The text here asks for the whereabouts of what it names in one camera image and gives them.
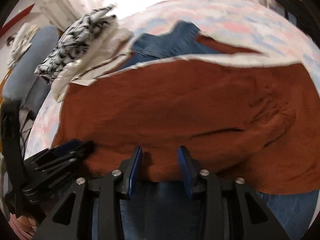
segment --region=metal screw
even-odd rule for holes
[[[115,176],[115,177],[120,176],[120,175],[121,175],[121,170],[113,170],[113,171],[111,172],[111,174],[112,174],[113,176]]]
[[[236,178],[236,183],[244,184],[245,183],[244,178]]]
[[[208,176],[209,175],[209,171],[208,170],[201,170],[200,171],[200,175],[202,175],[202,176]]]
[[[84,184],[84,183],[85,183],[85,178],[78,178],[78,179],[76,180],[76,183],[77,183],[78,185]]]

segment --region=pile of clothes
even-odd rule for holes
[[[22,55],[30,48],[31,40],[39,29],[38,25],[24,23],[16,34],[7,39],[7,46],[12,48],[7,61],[10,69],[14,69]]]
[[[110,9],[72,25],[36,70],[55,99],[64,100],[53,146],[93,140],[97,149],[86,165],[102,176],[139,145],[145,152],[141,178],[164,183],[181,180],[176,151],[185,145],[202,167],[243,178],[266,202],[304,193],[304,200],[314,200],[305,205],[316,201],[320,99],[299,60],[217,41],[184,21],[130,45],[132,32],[114,16],[103,17]],[[163,185],[152,183],[147,188]],[[304,208],[312,216],[314,206]],[[130,215],[123,221],[131,223]],[[309,223],[299,227],[301,236]]]

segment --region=white fabric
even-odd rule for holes
[[[127,53],[112,57],[98,65],[91,67],[87,71],[79,75],[76,75],[72,80],[79,80],[79,79],[90,80],[90,79],[96,79],[101,75],[105,75],[110,70],[115,69],[121,64],[123,64],[130,57],[130,54],[131,52],[128,51]]]
[[[79,13],[73,8],[69,0],[34,0],[40,11],[61,30],[65,30],[83,13]]]
[[[35,74],[52,84],[66,64],[85,55],[103,29],[116,23],[115,15],[105,16],[113,7],[110,4],[94,9],[75,21],[61,36],[49,56],[37,66]]]
[[[39,29],[40,27],[38,25],[30,25],[29,23],[22,25],[12,44],[12,49],[7,61],[9,68],[13,69],[19,62],[21,56],[30,48],[32,45],[30,41]]]
[[[126,28],[118,28],[115,23],[103,30],[102,34],[92,42],[88,52],[80,59],[68,63],[52,82],[51,92],[53,97],[59,102],[63,100],[67,84],[78,73],[83,73],[88,69],[101,64],[111,58],[121,44],[125,43],[133,36],[133,32]]]

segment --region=bed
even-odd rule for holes
[[[193,22],[204,32],[227,36],[233,44],[245,44],[268,55],[298,58],[320,92],[318,47],[285,18],[249,0],[169,0],[129,16],[120,24],[137,37],[143,32],[166,33],[179,19]],[[49,93],[31,130],[25,158],[51,146],[61,106]]]

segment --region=black and white patterned cloth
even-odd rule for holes
[[[115,15],[104,17],[114,7],[108,5],[92,10],[74,22],[61,36],[52,53],[37,66],[35,74],[51,84],[66,64],[84,55],[92,39],[114,22]]]

